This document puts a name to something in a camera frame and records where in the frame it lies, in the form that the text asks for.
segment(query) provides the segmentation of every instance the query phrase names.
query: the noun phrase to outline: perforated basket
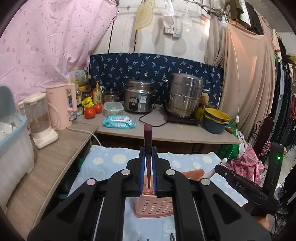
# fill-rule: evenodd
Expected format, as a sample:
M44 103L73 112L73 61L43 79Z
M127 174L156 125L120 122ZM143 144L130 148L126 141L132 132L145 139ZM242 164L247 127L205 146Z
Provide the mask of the perforated basket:
M182 172L185 177L198 180L205 174L204 170ZM153 177L148 188L147 175L144 176L143 194L133 204L133 212L137 218L161 218L173 215L172 198L157 198L153 189Z

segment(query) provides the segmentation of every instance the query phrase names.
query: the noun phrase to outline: white wall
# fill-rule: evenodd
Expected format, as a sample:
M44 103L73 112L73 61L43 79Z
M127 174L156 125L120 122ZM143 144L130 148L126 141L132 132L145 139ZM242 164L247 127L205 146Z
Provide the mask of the white wall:
M296 55L296 35L294 33L278 33L283 40L287 53Z
M135 32L133 30L136 11L141 0L120 0L119 13L112 30L112 24L103 36L94 54L130 52L134 50ZM192 27L181 24L180 17L186 11L186 2L174 0L174 27L181 29L181 38L163 33L164 0L155 0L153 20L145 28L137 31L135 53L162 54L182 57L204 63L205 43L210 26L210 16L198 5L188 3Z

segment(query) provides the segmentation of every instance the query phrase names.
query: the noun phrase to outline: tomato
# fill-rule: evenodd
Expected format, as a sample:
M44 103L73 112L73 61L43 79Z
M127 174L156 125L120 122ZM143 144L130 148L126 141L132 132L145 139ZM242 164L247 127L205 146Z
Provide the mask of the tomato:
M86 107L84 110L84 118L91 119L96 116L96 111L93 107Z
M103 111L103 107L101 104L95 104L94 108L96 110L96 113L102 113L102 111Z

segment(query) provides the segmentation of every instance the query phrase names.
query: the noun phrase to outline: ceiling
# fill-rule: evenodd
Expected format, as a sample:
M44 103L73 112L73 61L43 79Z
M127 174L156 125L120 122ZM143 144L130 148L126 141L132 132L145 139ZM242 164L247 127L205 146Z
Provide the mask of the ceiling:
M246 0L277 32L293 32L285 17L270 0Z

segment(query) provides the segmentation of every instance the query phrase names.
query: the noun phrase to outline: metal screw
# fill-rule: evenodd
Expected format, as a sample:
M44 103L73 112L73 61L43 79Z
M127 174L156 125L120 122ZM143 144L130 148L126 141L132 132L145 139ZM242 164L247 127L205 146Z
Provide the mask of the metal screw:
M207 178L203 178L200 182L205 186L209 186L211 184L211 181Z
M131 171L130 171L129 169L123 169L123 170L121 171L121 174L122 174L122 175L125 175L125 176L129 175L130 173L131 173Z
M95 183L96 183L96 180L93 179L93 178L88 179L88 180L86 181L86 184L89 185L89 186L92 186L92 185L94 185Z
M173 176L173 175L175 175L175 171L172 170L172 169L168 169L168 170L166 170L165 173L166 173L167 175L169 175L169 176Z

